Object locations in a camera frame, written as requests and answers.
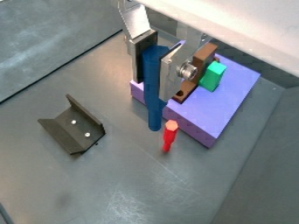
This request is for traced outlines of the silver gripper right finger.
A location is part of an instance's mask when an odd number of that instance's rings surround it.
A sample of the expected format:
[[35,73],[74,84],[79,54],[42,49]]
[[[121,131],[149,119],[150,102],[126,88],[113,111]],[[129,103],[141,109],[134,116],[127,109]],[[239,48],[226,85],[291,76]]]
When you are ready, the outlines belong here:
[[211,41],[211,36],[187,25],[177,28],[179,42],[161,59],[159,98],[167,102],[181,90],[182,81],[190,81],[198,72],[193,55]]

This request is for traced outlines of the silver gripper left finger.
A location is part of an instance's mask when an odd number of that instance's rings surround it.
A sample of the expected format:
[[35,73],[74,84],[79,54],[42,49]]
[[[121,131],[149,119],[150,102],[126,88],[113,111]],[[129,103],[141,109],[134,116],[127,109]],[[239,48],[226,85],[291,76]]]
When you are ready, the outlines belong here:
[[151,28],[146,7],[135,0],[118,0],[125,23],[127,52],[133,58],[134,81],[145,81],[142,53],[158,44],[158,31]]

